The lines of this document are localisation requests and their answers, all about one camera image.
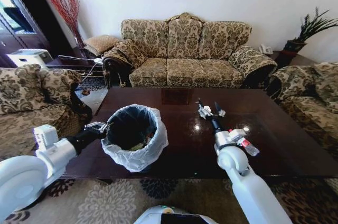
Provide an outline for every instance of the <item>red label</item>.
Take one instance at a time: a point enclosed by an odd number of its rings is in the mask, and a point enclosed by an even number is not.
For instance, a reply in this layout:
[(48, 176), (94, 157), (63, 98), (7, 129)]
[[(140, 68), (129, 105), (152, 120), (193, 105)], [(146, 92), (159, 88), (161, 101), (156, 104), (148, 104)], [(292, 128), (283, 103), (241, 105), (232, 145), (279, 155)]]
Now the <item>red label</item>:
[(250, 141), (248, 141), (247, 139), (245, 139), (245, 140), (243, 140), (241, 142), (241, 145), (242, 145), (242, 147), (247, 147), (248, 145), (250, 145)]

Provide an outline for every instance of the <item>trash can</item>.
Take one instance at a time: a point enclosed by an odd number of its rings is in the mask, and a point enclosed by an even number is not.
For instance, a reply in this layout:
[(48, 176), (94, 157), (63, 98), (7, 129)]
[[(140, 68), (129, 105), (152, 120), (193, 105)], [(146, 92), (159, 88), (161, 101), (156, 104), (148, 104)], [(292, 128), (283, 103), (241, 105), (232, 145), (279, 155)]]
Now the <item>trash can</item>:
[(129, 105), (107, 121), (102, 148), (117, 164), (140, 172), (155, 162), (168, 145), (167, 130), (158, 109)]

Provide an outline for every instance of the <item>side table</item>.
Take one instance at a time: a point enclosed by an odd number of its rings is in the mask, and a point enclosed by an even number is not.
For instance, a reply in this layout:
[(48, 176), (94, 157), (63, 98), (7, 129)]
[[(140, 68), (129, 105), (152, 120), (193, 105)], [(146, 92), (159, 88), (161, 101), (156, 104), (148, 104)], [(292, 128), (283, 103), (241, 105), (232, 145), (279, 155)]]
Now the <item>side table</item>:
[[(275, 60), (279, 55), (279, 51), (274, 51), (274, 54), (270, 56), (273, 60)], [(303, 57), (302, 55), (297, 54), (296, 57), (294, 57), (291, 62), (290, 66), (312, 66), (315, 62), (311, 59), (308, 59), (306, 57)]]
[[(69, 54), (62, 54), (70, 57), (94, 59), (95, 56), (86, 49), (74, 48)], [(49, 62), (48, 68), (70, 69), (78, 72), (82, 77), (104, 77), (102, 64), (96, 64), (92, 60), (56, 58)]]
[(56, 58), (47, 64), (48, 68), (70, 69), (78, 72), (83, 77), (104, 77), (102, 64), (96, 64), (92, 60), (61, 59)]

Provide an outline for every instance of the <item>coffee table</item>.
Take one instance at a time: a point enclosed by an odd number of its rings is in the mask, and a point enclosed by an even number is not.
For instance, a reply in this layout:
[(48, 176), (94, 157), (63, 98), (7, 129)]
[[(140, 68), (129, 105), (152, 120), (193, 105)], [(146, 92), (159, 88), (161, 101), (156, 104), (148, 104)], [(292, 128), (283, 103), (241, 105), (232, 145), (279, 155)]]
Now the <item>coffee table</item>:
[(247, 126), (247, 139), (260, 154), (249, 156), (254, 171), (262, 176), (288, 178), (338, 177), (335, 162), (263, 91), (258, 89), (161, 89), (111, 88), (92, 121), (105, 122), (119, 108), (140, 104), (161, 112), (169, 146), (146, 173), (130, 173), (116, 164), (101, 142), (89, 145), (67, 166), (64, 178), (227, 178), (217, 165), (210, 122), (199, 117), (198, 98), (226, 112), (226, 129)]

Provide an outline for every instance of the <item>armchair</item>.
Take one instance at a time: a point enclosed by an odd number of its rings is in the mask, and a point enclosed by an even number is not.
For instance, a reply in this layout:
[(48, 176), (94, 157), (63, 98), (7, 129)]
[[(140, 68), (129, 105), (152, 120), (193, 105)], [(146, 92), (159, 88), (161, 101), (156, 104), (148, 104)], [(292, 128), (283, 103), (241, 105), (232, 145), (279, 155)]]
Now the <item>armchair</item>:
[(58, 136), (74, 136), (91, 119), (91, 109), (74, 93), (81, 76), (37, 64), (0, 68), (0, 161), (30, 155), (34, 127), (49, 124)]
[(121, 86), (254, 88), (277, 67), (244, 45), (251, 27), (242, 22), (183, 13), (167, 21), (124, 20), (121, 33), (124, 41), (102, 56), (107, 81), (118, 73)]
[[(336, 85), (338, 63), (284, 67), (271, 76), (267, 94), (338, 161), (338, 112), (320, 97), (318, 89), (325, 76)], [(338, 92), (330, 94), (338, 97)], [(338, 194), (338, 179), (325, 181)]]

